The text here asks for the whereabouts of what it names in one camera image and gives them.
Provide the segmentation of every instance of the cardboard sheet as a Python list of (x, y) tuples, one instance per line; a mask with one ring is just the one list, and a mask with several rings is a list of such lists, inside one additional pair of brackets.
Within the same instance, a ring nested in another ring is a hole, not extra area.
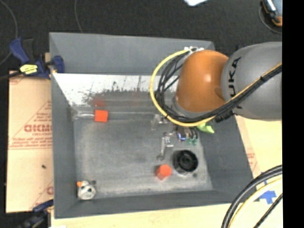
[(6, 212), (30, 211), (53, 198), (50, 81), (9, 81)]

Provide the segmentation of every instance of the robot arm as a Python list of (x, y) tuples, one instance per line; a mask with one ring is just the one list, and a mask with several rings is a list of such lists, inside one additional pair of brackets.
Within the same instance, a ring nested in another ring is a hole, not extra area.
[[(182, 57), (189, 51), (170, 56)], [(164, 103), (172, 60), (164, 69), (159, 87), (150, 93), (159, 111), (177, 125), (192, 127), (232, 114), (246, 118), (281, 119), (282, 43), (269, 42), (236, 51), (230, 58), (212, 50), (192, 53), (180, 66), (172, 106)], [(168, 61), (163, 60), (153, 75)]]

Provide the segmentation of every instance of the kuka logo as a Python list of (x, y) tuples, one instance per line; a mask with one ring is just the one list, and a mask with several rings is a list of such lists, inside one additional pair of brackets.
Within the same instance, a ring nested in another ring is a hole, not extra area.
[(51, 132), (52, 125), (50, 124), (29, 124), (24, 126), (24, 131), (31, 133), (31, 132)]
[(235, 59), (232, 63), (232, 70), (229, 71), (229, 79), (228, 79), (228, 87), (232, 89), (232, 94), (230, 94), (230, 97), (234, 97), (236, 95), (236, 90), (234, 88), (234, 74), (236, 73), (236, 69), (238, 66), (238, 61), (241, 59), (241, 57)]

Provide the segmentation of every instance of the gray bin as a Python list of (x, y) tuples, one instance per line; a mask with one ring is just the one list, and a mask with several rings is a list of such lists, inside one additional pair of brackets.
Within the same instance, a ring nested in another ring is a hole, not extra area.
[[(197, 146), (173, 140), (173, 151), (192, 150), (199, 166), (195, 175), (173, 170), (164, 181), (154, 171), (163, 163), (173, 167), (172, 159), (156, 159), (160, 136), (169, 125), (151, 130), (157, 111), (145, 89), (136, 94), (109, 90), (107, 123), (75, 117), (75, 112), (93, 112), (90, 98), (105, 91), (92, 90), (89, 80), (78, 81), (87, 86), (83, 92), (73, 91), (67, 83), (73, 78), (149, 76), (166, 56), (189, 46), (214, 49), (212, 42), (74, 33), (50, 33), (49, 41), (51, 57), (61, 55), (66, 66), (66, 74), (52, 77), (56, 218), (226, 203), (252, 180), (234, 117), (214, 125), (215, 134), (199, 133)], [(77, 94), (84, 97), (78, 104), (71, 100)], [(78, 199), (79, 180), (96, 181), (93, 199)]]

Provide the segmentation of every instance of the small metal object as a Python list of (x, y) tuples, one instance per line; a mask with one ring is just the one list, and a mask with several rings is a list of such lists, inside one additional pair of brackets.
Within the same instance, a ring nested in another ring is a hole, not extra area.
[(162, 161), (165, 158), (169, 158), (173, 147), (174, 145), (171, 143), (171, 137), (164, 133), (164, 136), (161, 138), (161, 153), (157, 156), (157, 159)]
[(167, 124), (169, 121), (159, 114), (155, 114), (153, 120), (151, 120), (151, 130), (156, 130), (159, 124)]
[(90, 200), (96, 194), (96, 189), (88, 181), (84, 180), (81, 182), (81, 186), (78, 187), (78, 197), (82, 200)]

